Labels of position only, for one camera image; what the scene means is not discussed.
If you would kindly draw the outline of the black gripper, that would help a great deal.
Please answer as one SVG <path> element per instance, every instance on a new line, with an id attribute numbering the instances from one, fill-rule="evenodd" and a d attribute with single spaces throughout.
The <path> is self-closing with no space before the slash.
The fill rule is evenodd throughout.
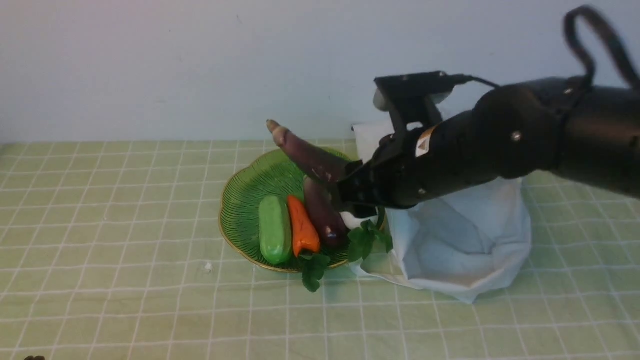
<path id="1" fill-rule="evenodd" d="M 408 210 L 496 180 L 477 129 L 473 114 L 464 111 L 429 129 L 387 136 L 368 161 L 330 159 L 327 186 L 334 186 L 334 207 Z"/>

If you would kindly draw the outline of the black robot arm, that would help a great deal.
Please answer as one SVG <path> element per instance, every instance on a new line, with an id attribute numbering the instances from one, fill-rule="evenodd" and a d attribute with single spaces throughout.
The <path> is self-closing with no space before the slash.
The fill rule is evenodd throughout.
<path id="1" fill-rule="evenodd" d="M 639 197 L 639 91 L 531 80 L 485 93 L 443 120 L 433 96 L 471 81 L 438 72 L 375 79 L 394 133 L 327 190 L 332 205 L 406 210 L 498 178 L 546 171 Z"/>

